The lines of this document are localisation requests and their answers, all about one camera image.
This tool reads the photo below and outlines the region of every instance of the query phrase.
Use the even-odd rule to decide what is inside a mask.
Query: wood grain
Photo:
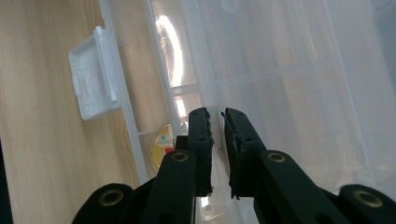
[[[128,42],[128,45],[120,46],[119,52],[134,110],[136,128],[141,133],[139,139],[143,150],[143,158],[148,177],[152,178],[157,173],[150,161],[150,144],[155,137],[155,133],[169,124],[170,115],[149,37],[144,3],[145,1],[139,0],[133,1],[129,5],[131,13],[129,13],[128,21],[130,22],[128,22],[128,26],[123,28],[130,31],[129,34],[138,35],[123,38],[124,42]]]
[[[95,189],[138,185],[122,112],[83,121],[71,82],[68,52],[103,25],[98,1],[0,5],[0,137],[13,218],[70,223]],[[147,29],[144,20],[136,25]],[[152,54],[141,48],[128,57],[154,61],[146,52]]]

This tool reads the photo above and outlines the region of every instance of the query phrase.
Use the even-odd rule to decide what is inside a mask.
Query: black plastic part
[[[396,203],[375,189],[343,186],[338,200],[340,210],[353,223],[396,223]]]
[[[74,224],[132,223],[128,209],[134,191],[126,185],[109,184],[96,190],[78,211]]]
[[[141,185],[139,188],[134,190],[134,200],[128,209],[128,213],[130,214],[132,222],[130,223],[140,223],[140,220],[143,216],[143,211],[146,209],[147,201],[149,195],[151,193],[152,187],[154,185],[156,178],[152,178],[150,181],[146,182],[144,185]]]
[[[324,195],[326,195],[326,197],[330,200],[330,202],[332,202],[332,204],[334,204],[338,208],[338,204],[339,204],[338,196],[327,191],[326,189],[322,189],[322,188],[319,189],[324,193]]]
[[[261,161],[262,183],[282,223],[349,223],[288,154],[267,150]]]
[[[178,136],[176,138],[175,150],[187,150],[189,147],[189,137],[185,135]]]
[[[187,150],[196,157],[195,189],[197,197],[205,197],[213,191],[210,176],[214,141],[209,120],[210,115],[204,107],[193,110],[189,114]]]
[[[0,142],[0,223],[12,223],[11,203],[9,201],[6,167]]]
[[[254,198],[253,206],[256,217],[261,224],[282,223],[281,216],[265,188],[261,188],[258,195]]]
[[[266,147],[243,112],[226,108],[222,115],[230,161],[231,197],[254,197],[259,186],[257,169],[260,154]]]
[[[142,224],[194,221],[195,156],[187,150],[166,154],[148,197]]]

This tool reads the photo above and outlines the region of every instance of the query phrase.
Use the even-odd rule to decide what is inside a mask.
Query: brass insert
[[[285,157],[282,154],[275,153],[275,152],[268,154],[268,158],[271,161],[275,161],[275,162],[283,162],[283,161],[285,161]]]
[[[172,155],[174,161],[186,161],[189,156],[186,153],[178,152]]]
[[[362,189],[354,191],[353,197],[355,197],[355,199],[358,200],[360,203],[364,203],[370,207],[377,208],[384,205],[380,198]]]
[[[120,189],[109,189],[99,197],[99,203],[102,206],[112,206],[119,203],[123,198],[123,192]]]

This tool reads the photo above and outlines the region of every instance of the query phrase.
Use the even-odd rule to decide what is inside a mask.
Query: clear plastic container
[[[131,2],[101,0],[121,55],[133,47]],[[359,183],[396,200],[395,3],[148,0],[166,112],[135,119],[151,105],[136,107],[134,98],[145,93],[120,84],[135,161],[142,158],[139,180],[155,176],[147,152],[156,131],[171,123],[174,135],[182,134],[190,111],[206,106],[216,142],[215,188],[198,200],[196,221],[257,223],[251,199],[230,198],[219,114],[231,107],[247,114],[268,148],[290,154],[320,187],[336,192]],[[122,57],[121,64],[128,70]],[[132,101],[131,91],[138,93]]]

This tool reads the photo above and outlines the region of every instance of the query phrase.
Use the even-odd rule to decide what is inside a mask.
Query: screw hole
[[[353,196],[360,203],[364,203],[370,207],[382,207],[382,205],[384,204],[380,198],[365,190],[356,190],[355,192],[353,192]]]
[[[186,161],[188,158],[189,156],[187,156],[186,153],[181,153],[181,152],[172,155],[172,159],[174,161]]]
[[[332,224],[332,219],[324,214],[315,215],[315,221],[319,224]]]
[[[102,206],[112,206],[119,203],[123,198],[123,192],[120,189],[109,189],[99,197],[99,203]]]
[[[283,162],[283,161],[285,161],[285,157],[283,155],[279,154],[279,153],[270,153],[268,155],[268,158],[271,161],[275,161],[275,162]]]

